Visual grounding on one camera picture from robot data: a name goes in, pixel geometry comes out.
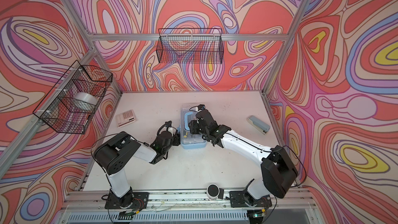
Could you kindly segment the light blue plastic toolbox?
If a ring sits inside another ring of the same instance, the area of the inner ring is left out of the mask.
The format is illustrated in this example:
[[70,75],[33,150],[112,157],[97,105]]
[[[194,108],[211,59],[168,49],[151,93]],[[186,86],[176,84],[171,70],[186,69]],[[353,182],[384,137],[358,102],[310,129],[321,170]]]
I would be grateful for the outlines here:
[[202,139],[202,136],[200,134],[191,134],[188,123],[184,122],[184,124],[181,125],[181,130],[180,130],[180,145],[184,149],[199,149],[199,148],[204,148],[206,146],[207,142]]

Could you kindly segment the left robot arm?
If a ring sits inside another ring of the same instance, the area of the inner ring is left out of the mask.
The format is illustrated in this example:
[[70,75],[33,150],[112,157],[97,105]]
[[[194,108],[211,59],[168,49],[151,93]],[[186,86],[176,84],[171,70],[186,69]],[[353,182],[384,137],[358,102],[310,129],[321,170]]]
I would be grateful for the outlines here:
[[180,132],[165,122],[158,131],[155,140],[145,143],[132,135],[121,131],[109,135],[96,150],[91,150],[94,161],[105,172],[110,191],[105,207],[107,209],[143,209],[146,203],[142,197],[134,196],[132,187],[127,181],[125,167],[131,158],[138,158],[150,164],[156,164],[168,158],[169,150],[180,145]]

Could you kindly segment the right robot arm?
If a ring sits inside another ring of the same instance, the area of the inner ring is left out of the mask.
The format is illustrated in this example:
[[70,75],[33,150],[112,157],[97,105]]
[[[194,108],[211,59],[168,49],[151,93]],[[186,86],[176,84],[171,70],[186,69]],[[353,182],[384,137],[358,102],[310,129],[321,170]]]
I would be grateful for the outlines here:
[[204,105],[194,107],[196,120],[188,124],[191,134],[200,134],[213,146],[234,151],[261,169],[261,178],[251,180],[243,194],[248,200],[273,195],[283,199],[299,175],[285,148],[263,146],[249,140],[230,127],[217,124]]

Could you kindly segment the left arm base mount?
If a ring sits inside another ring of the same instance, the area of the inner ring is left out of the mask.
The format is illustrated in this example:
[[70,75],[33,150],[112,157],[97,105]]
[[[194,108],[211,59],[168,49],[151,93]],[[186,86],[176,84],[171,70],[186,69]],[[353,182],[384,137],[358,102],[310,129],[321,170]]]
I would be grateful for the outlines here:
[[125,196],[118,198],[110,190],[106,198],[105,209],[142,210],[147,207],[148,198],[148,192],[128,192]]

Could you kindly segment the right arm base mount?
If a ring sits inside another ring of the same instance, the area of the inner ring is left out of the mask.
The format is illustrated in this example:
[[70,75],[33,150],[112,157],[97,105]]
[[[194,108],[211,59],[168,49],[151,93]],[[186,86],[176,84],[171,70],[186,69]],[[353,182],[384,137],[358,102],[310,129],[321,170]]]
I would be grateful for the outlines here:
[[230,191],[228,197],[232,208],[260,207],[268,209],[273,206],[270,196],[264,196],[256,200],[245,191]]

